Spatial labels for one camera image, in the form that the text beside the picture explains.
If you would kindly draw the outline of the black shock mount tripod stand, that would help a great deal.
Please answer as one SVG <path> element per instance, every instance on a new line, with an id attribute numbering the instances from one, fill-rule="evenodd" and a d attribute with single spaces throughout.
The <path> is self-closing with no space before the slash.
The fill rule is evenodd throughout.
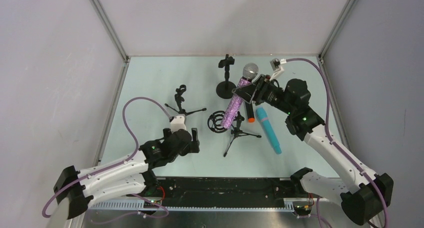
<path id="1" fill-rule="evenodd" d="M 209 130 L 212 131 L 213 133 L 221 134 L 221 133 L 224 133 L 224 132 L 230 130 L 230 134 L 232 135 L 232 138 L 231 138 L 226 150 L 223 153 L 224 158 L 228 155 L 229 149 L 230 149 L 230 147 L 233 144 L 235 139 L 240 138 L 240 137 L 245 137 L 245 136 L 252 136 L 252 137 L 259 138 L 259 139 L 262 137 L 259 134 L 252 134 L 252 133 L 244 132 L 241 129 L 241 124 L 245 120 L 245 118 L 241 115 L 240 111 L 237 112 L 237 115 L 233 119 L 233 122 L 235 122 L 235 125 L 231 124 L 230 128 L 224 128 L 221 125 L 221 121 L 224 118 L 224 114 L 225 114 L 225 112 L 223 110 L 216 111 L 216 112 L 212 113 L 207 120 L 207 126 L 208 126 Z"/>

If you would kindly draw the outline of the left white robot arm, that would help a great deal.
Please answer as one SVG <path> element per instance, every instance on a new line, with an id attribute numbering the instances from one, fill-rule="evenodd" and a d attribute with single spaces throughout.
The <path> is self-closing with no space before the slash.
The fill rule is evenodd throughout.
<path id="1" fill-rule="evenodd" d="M 62 170 L 53 191 L 56 202 L 69 200 L 66 219 L 73 219 L 93 205 L 124 195 L 152 192 L 158 185 L 153 170 L 172 163 L 178 156 L 200 151 L 197 128 L 163 130 L 163 138 L 141 145 L 135 154 L 110 163 L 76 170 L 71 165 Z"/>

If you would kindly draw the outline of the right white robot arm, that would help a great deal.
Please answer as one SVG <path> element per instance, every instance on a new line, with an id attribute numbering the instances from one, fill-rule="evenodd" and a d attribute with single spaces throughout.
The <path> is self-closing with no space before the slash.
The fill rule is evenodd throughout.
<path id="1" fill-rule="evenodd" d="M 337 182 L 305 167 L 290 177 L 292 181 L 302 192 L 339 205 L 359 226 L 386 212 L 392 199 L 393 179 L 387 173 L 377 174 L 335 138 L 325 121 L 309 106 L 311 93 L 304 80 L 291 79 L 281 88 L 269 78 L 261 75 L 232 92 L 245 102 L 267 103 L 286 113 L 289 132 L 318 152 L 341 179 Z"/>

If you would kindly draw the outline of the black round base stand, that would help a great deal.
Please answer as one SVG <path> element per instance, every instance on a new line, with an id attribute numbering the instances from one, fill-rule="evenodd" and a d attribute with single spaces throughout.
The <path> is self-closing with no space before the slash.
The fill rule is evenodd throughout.
<path id="1" fill-rule="evenodd" d="M 236 88 L 236 85 L 229 80 L 230 66 L 234 63 L 235 59 L 229 54 L 226 54 L 225 58 L 218 63 L 218 68 L 224 68 L 224 81 L 216 86 L 215 92 L 222 99 L 231 99 L 233 96 L 232 90 Z"/>

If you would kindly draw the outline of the black tripod clip stand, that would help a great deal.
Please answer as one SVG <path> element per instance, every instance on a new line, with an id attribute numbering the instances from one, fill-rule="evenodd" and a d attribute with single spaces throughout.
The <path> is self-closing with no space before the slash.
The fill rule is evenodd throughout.
<path id="1" fill-rule="evenodd" d="M 194 111 L 186 111 L 186 110 L 183 108 L 182 104 L 183 104 L 183 102 L 185 102 L 185 99 L 184 99 L 184 97 L 183 97 L 183 94 L 184 94 L 186 91 L 187 91 L 187 86 L 186 86 L 185 84 L 181 84 L 181 85 L 179 86 L 179 88 L 176 88 L 176 89 L 175 89 L 174 100 L 175 100 L 175 103 L 176 103 L 176 105 L 177 105 L 177 108 L 178 108 L 178 109 L 175 109 L 175 108 L 171 107 L 171 106 L 170 106 L 169 104 L 167 104 L 167 103 L 165 103 L 164 105 L 165 105 L 167 108 L 170 108 L 171 110 L 173 110 L 173 111 L 177 112 L 178 114 L 180 114 L 180 115 L 185 115 L 185 116 L 189 116 L 189 115 L 192 115 L 192 114 L 194 114 L 194 113 L 198 113 L 198 112 L 205 112 L 205 111 L 207 110 L 207 108 L 202 108 L 202 109 L 198 109 L 198 110 L 194 110 Z"/>

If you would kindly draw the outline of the black orange-tipped microphone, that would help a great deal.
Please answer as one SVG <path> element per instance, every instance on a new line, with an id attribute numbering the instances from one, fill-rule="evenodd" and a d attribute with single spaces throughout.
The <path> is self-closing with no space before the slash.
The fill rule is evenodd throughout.
<path id="1" fill-rule="evenodd" d="M 251 103 L 244 102 L 244 107 L 245 107 L 247 122 L 248 123 L 254 123 L 255 122 L 255 114 L 254 114 L 253 105 Z"/>

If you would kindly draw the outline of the teal blue microphone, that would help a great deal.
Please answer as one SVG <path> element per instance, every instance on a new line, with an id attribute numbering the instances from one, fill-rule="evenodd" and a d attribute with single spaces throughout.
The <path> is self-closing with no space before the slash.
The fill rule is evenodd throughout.
<path id="1" fill-rule="evenodd" d="M 282 153 L 280 142 L 276 136 L 272 124 L 270 123 L 267 112 L 262 106 L 259 105 L 256 107 L 255 113 L 265 135 L 267 136 L 270 146 L 273 148 L 277 155 L 280 155 Z"/>

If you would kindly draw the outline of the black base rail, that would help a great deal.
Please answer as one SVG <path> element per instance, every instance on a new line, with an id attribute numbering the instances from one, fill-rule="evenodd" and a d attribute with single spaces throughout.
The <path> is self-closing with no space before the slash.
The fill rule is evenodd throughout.
<path id="1" fill-rule="evenodd" d="M 290 198 L 309 196 L 289 179 L 159 177 L 139 196 L 175 208 L 285 208 Z"/>

